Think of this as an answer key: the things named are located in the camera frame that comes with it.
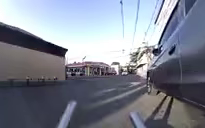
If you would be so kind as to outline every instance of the blue sky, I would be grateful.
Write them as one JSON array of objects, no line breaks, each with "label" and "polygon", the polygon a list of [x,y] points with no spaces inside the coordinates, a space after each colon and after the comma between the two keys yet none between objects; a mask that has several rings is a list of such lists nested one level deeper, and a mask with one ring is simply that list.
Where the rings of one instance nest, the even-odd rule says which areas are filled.
[{"label": "blue sky", "polygon": [[[156,1],[141,0],[133,48],[143,40]],[[132,46],[137,0],[123,3],[124,39],[119,0],[0,0],[0,21],[68,48],[69,62],[86,56],[89,61],[124,64]]]}]

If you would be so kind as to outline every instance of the car window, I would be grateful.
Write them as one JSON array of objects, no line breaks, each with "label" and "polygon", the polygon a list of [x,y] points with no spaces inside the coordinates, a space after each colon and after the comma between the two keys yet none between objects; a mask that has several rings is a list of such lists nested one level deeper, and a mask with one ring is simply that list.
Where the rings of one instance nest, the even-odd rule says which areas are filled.
[{"label": "car window", "polygon": [[188,14],[196,0],[185,0],[185,13]]},{"label": "car window", "polygon": [[164,28],[159,45],[163,45],[169,39],[169,37],[172,35],[174,30],[177,28],[177,26],[179,24],[178,7],[179,7],[179,5],[176,5],[175,9],[173,10],[173,12],[170,16],[170,19],[167,22],[167,26]]}]

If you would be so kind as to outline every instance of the parked car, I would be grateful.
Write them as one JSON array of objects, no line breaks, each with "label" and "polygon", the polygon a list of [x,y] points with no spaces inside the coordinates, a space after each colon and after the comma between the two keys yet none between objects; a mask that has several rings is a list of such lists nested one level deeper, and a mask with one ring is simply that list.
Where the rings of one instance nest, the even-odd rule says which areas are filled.
[{"label": "parked car", "polygon": [[205,0],[180,0],[147,72],[149,94],[164,92],[205,109]]},{"label": "parked car", "polygon": [[128,75],[128,72],[127,72],[127,71],[123,71],[123,72],[121,73],[121,75],[122,75],[122,76],[127,76],[127,75]]}]

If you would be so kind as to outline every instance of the beige building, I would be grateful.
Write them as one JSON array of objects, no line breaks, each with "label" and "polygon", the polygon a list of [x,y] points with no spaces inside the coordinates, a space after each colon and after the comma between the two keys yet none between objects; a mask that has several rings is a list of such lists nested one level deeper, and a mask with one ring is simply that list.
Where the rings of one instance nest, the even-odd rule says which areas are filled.
[{"label": "beige building", "polygon": [[0,23],[0,82],[65,80],[67,49]]}]

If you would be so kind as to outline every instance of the asphalt road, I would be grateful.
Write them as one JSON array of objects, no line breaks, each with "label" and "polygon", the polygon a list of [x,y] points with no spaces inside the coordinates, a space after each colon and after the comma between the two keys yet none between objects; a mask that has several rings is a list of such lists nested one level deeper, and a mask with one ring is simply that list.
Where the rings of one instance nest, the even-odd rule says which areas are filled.
[{"label": "asphalt road", "polygon": [[77,101],[70,128],[131,128],[131,111],[149,128],[205,127],[200,110],[164,94],[148,96],[144,83],[129,75],[0,87],[0,128],[55,128],[70,100]]}]

